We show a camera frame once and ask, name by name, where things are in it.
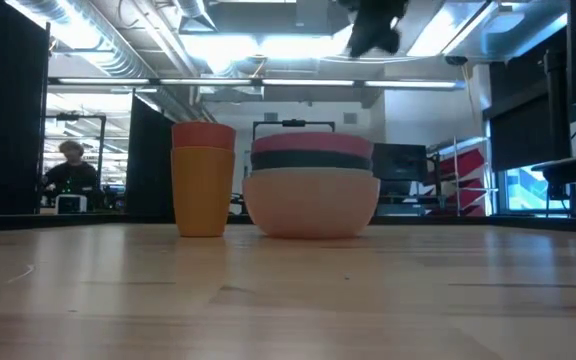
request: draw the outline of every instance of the desk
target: desk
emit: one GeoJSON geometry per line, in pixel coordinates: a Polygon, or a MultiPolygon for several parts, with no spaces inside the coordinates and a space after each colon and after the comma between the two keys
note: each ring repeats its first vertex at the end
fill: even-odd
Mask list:
{"type": "Polygon", "coordinates": [[[576,233],[0,232],[0,359],[576,359],[576,233]]]}

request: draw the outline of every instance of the stacked cups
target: stacked cups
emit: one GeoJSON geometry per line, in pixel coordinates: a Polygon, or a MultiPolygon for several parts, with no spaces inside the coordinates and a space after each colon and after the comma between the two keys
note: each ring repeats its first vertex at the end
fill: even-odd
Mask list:
{"type": "Polygon", "coordinates": [[[337,133],[290,133],[253,143],[244,199],[254,223],[281,238],[346,238],[370,222],[379,196],[373,145],[337,133]]]}
{"type": "Polygon", "coordinates": [[[221,236],[235,164],[235,130],[204,122],[176,124],[171,154],[175,222],[181,236],[221,236]]]}

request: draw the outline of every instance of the black partition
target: black partition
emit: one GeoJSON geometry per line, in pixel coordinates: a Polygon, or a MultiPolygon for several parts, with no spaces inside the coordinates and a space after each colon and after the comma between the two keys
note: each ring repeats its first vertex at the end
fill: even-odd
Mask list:
{"type": "Polygon", "coordinates": [[[558,130],[573,117],[567,109],[558,119],[566,124],[553,123],[544,66],[546,52],[565,54],[566,43],[564,29],[519,58],[490,65],[492,106],[484,116],[490,120],[494,171],[557,160],[561,148],[570,147],[569,135],[562,141],[558,130]]]}
{"type": "Polygon", "coordinates": [[[172,218],[170,150],[172,125],[163,114],[133,96],[128,144],[126,212],[172,218]]]}
{"type": "Polygon", "coordinates": [[[0,214],[35,211],[48,40],[0,1],[0,214]]]}

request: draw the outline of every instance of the computer screen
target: computer screen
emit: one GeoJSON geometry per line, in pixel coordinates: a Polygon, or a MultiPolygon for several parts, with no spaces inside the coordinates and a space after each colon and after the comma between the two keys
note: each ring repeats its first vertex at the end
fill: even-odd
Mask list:
{"type": "Polygon", "coordinates": [[[423,145],[375,144],[372,169],[381,180],[423,181],[428,174],[423,145]]]}

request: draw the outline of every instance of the yellow cup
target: yellow cup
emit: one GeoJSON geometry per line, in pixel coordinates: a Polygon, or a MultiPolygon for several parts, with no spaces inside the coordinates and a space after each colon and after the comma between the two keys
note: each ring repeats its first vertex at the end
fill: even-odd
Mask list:
{"type": "Polygon", "coordinates": [[[184,237],[223,235],[228,221],[235,153],[211,147],[172,150],[175,222],[184,237]]]}

